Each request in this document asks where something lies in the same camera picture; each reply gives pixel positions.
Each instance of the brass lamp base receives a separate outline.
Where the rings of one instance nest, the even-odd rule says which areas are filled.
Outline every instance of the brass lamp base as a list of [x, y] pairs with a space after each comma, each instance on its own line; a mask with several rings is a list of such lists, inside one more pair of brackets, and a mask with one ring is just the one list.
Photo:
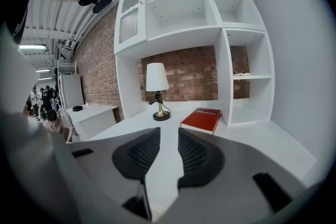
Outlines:
[[153, 114], [153, 119], [155, 121], [165, 121], [170, 118], [170, 112], [164, 111], [162, 109], [162, 104], [159, 103], [159, 111]]

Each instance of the table lamp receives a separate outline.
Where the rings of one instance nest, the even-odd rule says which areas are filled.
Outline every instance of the table lamp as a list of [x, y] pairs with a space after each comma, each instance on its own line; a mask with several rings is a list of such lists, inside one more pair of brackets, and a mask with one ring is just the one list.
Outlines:
[[168, 112], [162, 109], [162, 106], [164, 105], [160, 93], [160, 91], [167, 89], [169, 89], [169, 85], [163, 63], [155, 62], [148, 64], [146, 76], [146, 91], [155, 92], [154, 99], [149, 102], [150, 105], [155, 102], [159, 103], [159, 111], [153, 114], [153, 119], [156, 121], [165, 121], [170, 118], [170, 111]]

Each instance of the white shelving unit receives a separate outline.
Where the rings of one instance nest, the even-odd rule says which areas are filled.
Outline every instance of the white shelving unit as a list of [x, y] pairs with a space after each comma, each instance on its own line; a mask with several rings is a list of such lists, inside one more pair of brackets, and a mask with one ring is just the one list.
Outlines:
[[[115, 26], [114, 53], [126, 119], [143, 111], [139, 60], [199, 46], [214, 46], [217, 102], [225, 124], [270, 119], [274, 62], [253, 0], [120, 0]], [[246, 46], [251, 76], [233, 76], [230, 46]], [[248, 99], [233, 100], [234, 80], [250, 81]]]

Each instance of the white lampshade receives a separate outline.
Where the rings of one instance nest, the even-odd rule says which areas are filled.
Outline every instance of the white lampshade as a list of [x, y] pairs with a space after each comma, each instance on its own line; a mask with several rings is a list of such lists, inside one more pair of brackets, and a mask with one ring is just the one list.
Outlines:
[[161, 62], [147, 65], [146, 91], [155, 92], [169, 89], [166, 71]]

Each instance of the red book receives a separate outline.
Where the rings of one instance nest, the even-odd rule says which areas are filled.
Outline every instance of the red book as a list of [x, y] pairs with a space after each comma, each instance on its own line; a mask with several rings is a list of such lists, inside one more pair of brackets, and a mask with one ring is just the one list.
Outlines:
[[213, 134], [220, 116], [220, 110], [197, 108], [183, 122], [181, 127]]

